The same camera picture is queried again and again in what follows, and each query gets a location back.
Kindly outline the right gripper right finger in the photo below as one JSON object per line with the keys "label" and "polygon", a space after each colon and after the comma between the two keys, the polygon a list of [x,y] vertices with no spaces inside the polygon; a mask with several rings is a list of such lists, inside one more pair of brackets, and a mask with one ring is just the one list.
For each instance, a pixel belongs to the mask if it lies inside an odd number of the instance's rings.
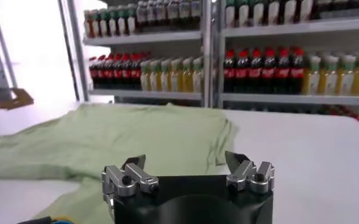
{"label": "right gripper right finger", "polygon": [[226,164],[230,174],[226,176],[226,186],[231,194],[250,191],[265,194],[274,190],[275,167],[263,161],[257,166],[246,155],[225,152]]}

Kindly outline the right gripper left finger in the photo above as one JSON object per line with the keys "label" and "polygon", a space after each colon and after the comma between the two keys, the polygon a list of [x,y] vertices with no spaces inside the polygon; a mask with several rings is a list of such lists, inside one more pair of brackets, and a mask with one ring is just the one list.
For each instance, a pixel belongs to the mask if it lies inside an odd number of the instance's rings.
{"label": "right gripper left finger", "polygon": [[105,166],[101,172],[103,200],[111,213],[115,212],[115,197],[127,198],[142,193],[157,195],[160,190],[159,179],[146,173],[146,155],[127,158],[120,168]]}

